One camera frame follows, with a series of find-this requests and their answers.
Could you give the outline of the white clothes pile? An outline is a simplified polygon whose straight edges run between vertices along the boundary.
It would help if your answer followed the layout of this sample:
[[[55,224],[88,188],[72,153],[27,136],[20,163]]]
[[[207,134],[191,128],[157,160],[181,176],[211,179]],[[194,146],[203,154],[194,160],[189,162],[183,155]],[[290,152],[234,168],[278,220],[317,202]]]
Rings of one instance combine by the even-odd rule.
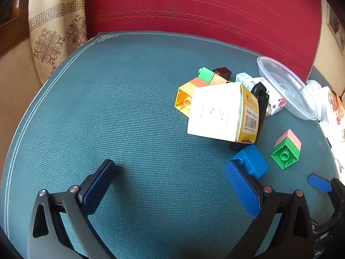
[[[315,80],[307,80],[306,88],[311,92],[318,111],[318,122],[330,144],[339,178],[344,177],[344,122],[341,125],[328,121],[328,86],[321,86]]]

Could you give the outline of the green orange toy brick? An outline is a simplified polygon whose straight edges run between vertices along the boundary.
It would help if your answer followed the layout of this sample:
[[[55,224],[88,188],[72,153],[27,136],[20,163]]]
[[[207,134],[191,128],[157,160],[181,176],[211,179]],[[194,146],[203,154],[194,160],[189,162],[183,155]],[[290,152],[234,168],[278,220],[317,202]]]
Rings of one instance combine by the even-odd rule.
[[[198,78],[209,85],[226,84],[227,80],[206,67],[198,69]]]

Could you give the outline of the floral patterned cloth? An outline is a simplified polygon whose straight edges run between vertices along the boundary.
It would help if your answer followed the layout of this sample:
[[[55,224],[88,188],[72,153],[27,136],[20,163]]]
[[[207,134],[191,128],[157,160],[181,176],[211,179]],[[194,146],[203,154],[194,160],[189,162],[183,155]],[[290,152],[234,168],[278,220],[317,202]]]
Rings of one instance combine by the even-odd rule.
[[[341,125],[344,122],[344,106],[334,90],[328,92],[328,121]]]

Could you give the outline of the pink green toy brick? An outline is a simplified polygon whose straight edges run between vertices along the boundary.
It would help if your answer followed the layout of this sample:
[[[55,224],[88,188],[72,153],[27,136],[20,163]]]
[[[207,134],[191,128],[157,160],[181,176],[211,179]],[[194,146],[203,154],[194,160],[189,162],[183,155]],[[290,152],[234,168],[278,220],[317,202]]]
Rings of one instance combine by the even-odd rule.
[[[281,170],[284,170],[299,160],[301,146],[301,141],[291,129],[288,129],[275,142],[271,158],[278,164]]]

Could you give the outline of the teal table mat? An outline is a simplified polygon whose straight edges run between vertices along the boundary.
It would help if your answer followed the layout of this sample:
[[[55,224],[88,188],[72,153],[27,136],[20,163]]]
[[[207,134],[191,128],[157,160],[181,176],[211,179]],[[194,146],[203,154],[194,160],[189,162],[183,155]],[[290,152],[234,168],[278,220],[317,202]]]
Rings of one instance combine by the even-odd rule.
[[[174,104],[198,69],[258,76],[258,54],[195,36],[103,33],[67,57],[21,118],[1,185],[1,227],[27,257],[40,190],[67,191],[110,159],[89,221],[117,258],[225,258],[250,226],[226,178],[228,142],[188,134]]]

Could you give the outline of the white yellow medicine box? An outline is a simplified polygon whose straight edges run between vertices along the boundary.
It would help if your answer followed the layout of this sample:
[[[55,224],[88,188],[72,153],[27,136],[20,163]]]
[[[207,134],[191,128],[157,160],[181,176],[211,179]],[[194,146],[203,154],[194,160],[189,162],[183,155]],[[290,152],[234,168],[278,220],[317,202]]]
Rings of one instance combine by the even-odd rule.
[[[259,102],[242,83],[197,87],[192,94],[187,133],[253,144],[259,118]]]

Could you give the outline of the blue toy brick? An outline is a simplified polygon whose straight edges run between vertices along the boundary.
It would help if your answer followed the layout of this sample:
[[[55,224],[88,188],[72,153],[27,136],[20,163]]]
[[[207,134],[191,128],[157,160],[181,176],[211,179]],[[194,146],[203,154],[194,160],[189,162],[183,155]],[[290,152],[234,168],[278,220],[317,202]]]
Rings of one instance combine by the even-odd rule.
[[[268,164],[255,144],[249,144],[240,150],[232,160],[237,160],[246,173],[260,179],[269,169]]]

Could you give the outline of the small teal white box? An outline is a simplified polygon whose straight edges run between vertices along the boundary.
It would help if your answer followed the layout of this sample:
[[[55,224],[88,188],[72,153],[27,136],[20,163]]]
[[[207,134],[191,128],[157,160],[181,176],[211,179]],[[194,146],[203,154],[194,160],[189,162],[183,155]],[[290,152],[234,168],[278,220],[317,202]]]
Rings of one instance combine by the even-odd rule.
[[[236,75],[236,82],[242,83],[242,85],[246,87],[249,91],[251,91],[253,87],[256,85],[254,78],[245,72],[238,73]]]

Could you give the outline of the clear plastic bowl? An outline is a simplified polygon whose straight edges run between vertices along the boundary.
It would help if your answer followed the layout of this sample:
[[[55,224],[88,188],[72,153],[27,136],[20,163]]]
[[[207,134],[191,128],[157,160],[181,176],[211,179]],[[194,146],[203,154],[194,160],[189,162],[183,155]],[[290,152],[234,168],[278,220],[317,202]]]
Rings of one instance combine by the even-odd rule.
[[[312,92],[288,67],[275,59],[259,56],[259,74],[265,78],[286,100],[285,108],[303,120],[317,120],[318,109]]]

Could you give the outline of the white red medicine box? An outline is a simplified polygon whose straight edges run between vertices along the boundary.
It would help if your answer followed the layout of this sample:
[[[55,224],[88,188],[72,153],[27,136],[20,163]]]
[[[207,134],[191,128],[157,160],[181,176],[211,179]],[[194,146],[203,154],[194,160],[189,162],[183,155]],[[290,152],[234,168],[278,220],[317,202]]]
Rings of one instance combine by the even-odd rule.
[[[269,95],[268,103],[271,106],[271,116],[279,112],[287,103],[285,98],[263,77],[253,78],[253,82],[257,84],[261,82],[266,88],[266,93]]]

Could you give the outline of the framed wall picture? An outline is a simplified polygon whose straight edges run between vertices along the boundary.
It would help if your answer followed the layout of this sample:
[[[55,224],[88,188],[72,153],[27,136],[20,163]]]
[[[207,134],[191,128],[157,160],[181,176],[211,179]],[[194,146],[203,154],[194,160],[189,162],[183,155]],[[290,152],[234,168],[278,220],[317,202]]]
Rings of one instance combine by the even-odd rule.
[[[336,39],[336,42],[339,46],[340,51],[342,52],[342,55],[344,55],[344,45],[345,45],[344,27],[342,26],[334,10],[330,7],[329,4],[327,4],[326,23],[328,27],[330,28],[332,35]]]

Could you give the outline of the dark brown lipstick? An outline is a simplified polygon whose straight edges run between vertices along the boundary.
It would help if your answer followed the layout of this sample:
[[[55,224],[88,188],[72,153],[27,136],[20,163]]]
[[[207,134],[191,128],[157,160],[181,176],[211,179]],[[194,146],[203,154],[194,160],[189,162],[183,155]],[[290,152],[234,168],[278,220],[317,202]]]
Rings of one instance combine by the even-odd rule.
[[[215,68],[213,72],[227,81],[230,80],[230,76],[232,75],[232,72],[226,67]]]

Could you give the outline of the yellow orange toy brick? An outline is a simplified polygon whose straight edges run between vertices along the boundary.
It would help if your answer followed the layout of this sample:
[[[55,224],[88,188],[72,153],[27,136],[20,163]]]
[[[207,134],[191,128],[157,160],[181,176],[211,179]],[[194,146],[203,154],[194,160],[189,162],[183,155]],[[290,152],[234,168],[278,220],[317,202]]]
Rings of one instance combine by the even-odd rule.
[[[189,116],[193,91],[197,87],[205,87],[209,84],[200,78],[194,78],[184,85],[180,86],[177,91],[174,107],[185,116]]]

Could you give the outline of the beige patterned curtain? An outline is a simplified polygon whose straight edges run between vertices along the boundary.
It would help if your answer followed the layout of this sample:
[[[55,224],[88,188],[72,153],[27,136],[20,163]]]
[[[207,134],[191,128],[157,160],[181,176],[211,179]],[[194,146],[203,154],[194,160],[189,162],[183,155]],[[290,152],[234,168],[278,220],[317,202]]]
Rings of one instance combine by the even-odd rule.
[[[44,84],[88,40],[85,0],[29,0],[28,14],[34,63]]]

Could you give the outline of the red quilted mattress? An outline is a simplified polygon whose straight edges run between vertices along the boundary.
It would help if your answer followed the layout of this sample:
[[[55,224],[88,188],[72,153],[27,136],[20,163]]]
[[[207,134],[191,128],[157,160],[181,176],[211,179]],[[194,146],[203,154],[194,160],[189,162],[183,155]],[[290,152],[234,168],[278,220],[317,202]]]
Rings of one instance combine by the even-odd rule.
[[[321,0],[85,0],[88,36],[163,31],[216,39],[271,57],[306,80],[322,24]]]

